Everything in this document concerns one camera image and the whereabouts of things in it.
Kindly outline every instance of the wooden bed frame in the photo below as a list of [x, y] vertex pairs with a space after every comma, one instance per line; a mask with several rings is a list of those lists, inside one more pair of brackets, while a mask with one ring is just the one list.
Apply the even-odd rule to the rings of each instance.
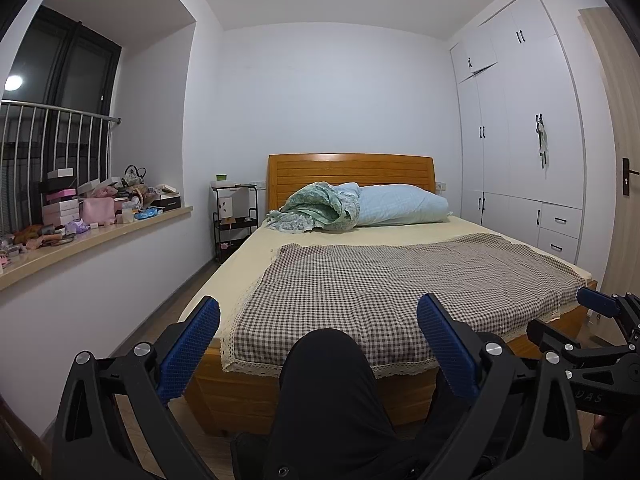
[[[268, 206], [277, 209], [295, 191], [312, 182], [343, 184], [413, 184], [435, 192], [433, 159], [427, 156], [370, 153], [298, 153], [271, 155], [268, 167]], [[595, 288], [596, 282], [589, 283]], [[551, 323], [576, 337], [586, 317], [578, 306]], [[539, 357], [526, 336], [509, 343], [522, 357]], [[395, 425], [425, 418], [435, 388], [437, 368], [414, 376], [378, 380], [385, 408]], [[214, 339], [205, 352], [184, 397], [202, 429], [209, 434], [235, 431], [267, 434], [278, 403], [278, 380], [236, 372], [223, 372], [220, 343]]]

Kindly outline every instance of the window railing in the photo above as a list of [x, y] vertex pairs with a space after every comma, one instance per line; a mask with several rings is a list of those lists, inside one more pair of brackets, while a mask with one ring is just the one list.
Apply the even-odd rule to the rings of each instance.
[[47, 173], [74, 168], [75, 186], [111, 176], [115, 117], [59, 106], [0, 102], [0, 234], [42, 220], [39, 183]]

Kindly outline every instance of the blue textured pad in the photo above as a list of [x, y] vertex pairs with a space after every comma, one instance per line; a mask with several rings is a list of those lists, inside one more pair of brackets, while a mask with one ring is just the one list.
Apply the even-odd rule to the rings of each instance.
[[220, 326], [220, 307], [209, 298], [160, 364], [156, 392], [163, 404], [180, 397]]
[[582, 306], [595, 310], [598, 314], [606, 317], [616, 317], [620, 313], [616, 300], [585, 286], [578, 289], [576, 299]]
[[476, 363], [451, 326], [448, 316], [428, 294], [418, 300], [418, 326], [436, 356], [453, 394], [474, 400], [480, 394]]

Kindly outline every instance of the silver bolt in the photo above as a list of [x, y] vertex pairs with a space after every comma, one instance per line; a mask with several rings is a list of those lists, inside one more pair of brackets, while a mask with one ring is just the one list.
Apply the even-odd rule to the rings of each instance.
[[502, 353], [502, 347], [498, 343], [487, 343], [484, 349], [491, 355], [500, 355]]
[[545, 359], [553, 365], [557, 365], [560, 362], [560, 357], [555, 352], [547, 352]]
[[79, 365], [83, 365], [85, 362], [89, 360], [90, 357], [91, 357], [91, 354], [89, 354], [89, 352], [80, 352], [76, 356], [76, 363], [78, 363]]
[[149, 343], [138, 343], [133, 349], [133, 353], [137, 356], [147, 355], [151, 352], [151, 345]]

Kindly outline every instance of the gingham cloth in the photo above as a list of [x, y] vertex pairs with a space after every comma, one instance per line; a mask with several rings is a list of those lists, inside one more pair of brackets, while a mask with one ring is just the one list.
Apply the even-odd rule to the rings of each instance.
[[494, 234], [401, 247], [289, 244], [238, 310], [223, 367], [277, 375], [299, 338], [336, 328], [376, 376], [419, 373], [436, 365], [416, 321], [423, 294], [474, 330], [505, 336], [575, 303], [585, 284], [569, 266]]

